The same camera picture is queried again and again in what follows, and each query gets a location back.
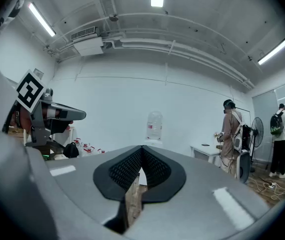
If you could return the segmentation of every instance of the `person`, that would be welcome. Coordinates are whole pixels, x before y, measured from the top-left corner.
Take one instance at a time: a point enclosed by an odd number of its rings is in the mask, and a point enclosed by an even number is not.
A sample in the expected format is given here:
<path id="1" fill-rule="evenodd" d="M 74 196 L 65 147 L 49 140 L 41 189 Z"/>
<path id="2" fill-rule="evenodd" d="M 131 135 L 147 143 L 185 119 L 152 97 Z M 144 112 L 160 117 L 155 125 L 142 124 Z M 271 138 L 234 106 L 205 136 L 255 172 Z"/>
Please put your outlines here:
<path id="1" fill-rule="evenodd" d="M 282 112 L 281 120 L 283 129 L 279 136 L 274 137 L 273 154 L 270 167 L 269 177 L 276 176 L 279 169 L 279 178 L 285 179 L 285 105 L 279 104 L 279 110 L 276 114 Z"/>
<path id="2" fill-rule="evenodd" d="M 237 157 L 240 154 L 237 150 L 234 149 L 232 136 L 236 133 L 237 127 L 240 123 L 232 114 L 232 112 L 235 112 L 238 115 L 240 121 L 243 120 L 243 116 L 239 111 L 236 110 L 236 105 L 231 99 L 225 100 L 223 107 L 225 116 L 223 119 L 222 132 L 219 133 L 217 138 L 218 142 L 223 142 L 220 154 L 220 168 L 223 169 L 226 173 L 235 176 Z"/>

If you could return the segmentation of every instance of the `white wall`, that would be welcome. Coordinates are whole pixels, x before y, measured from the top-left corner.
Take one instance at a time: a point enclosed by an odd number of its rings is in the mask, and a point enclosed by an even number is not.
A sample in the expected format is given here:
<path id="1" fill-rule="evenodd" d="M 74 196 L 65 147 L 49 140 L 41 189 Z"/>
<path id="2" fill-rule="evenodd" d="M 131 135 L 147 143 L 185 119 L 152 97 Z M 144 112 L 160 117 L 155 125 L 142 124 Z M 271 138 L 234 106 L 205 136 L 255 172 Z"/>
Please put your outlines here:
<path id="1" fill-rule="evenodd" d="M 18 83 L 27 70 L 35 68 L 44 73 L 42 81 L 48 84 L 54 76 L 55 59 L 16 18 L 0 35 L 0 72 Z"/>
<path id="2" fill-rule="evenodd" d="M 165 54 L 141 50 L 76 57 L 59 65 L 49 87 L 55 102 L 87 113 L 74 122 L 76 136 L 107 151 L 143 144 L 148 114 L 159 110 L 163 147 L 190 155 L 190 144 L 213 142 L 221 130 L 226 99 L 252 107 L 226 84 L 239 87 L 231 78 L 185 59 L 168 61 L 165 85 L 165 61 Z"/>
<path id="3" fill-rule="evenodd" d="M 259 82 L 254 89 L 248 92 L 250 97 L 255 97 L 257 95 L 271 91 L 277 87 L 285 84 L 285 67 L 275 74 L 272 74 L 267 79 Z"/>

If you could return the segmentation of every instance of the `air conditioner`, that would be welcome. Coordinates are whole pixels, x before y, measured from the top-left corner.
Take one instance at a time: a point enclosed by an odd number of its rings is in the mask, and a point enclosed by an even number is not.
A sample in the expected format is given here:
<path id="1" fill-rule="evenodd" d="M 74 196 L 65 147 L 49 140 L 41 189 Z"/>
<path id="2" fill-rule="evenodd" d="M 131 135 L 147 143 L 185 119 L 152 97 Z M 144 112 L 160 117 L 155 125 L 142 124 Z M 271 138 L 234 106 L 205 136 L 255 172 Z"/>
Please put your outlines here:
<path id="1" fill-rule="evenodd" d="M 90 28 L 86 28 L 82 31 L 72 34 L 70 40 L 76 43 L 86 39 L 97 38 L 99 37 L 100 33 L 101 32 L 98 27 L 92 26 Z"/>

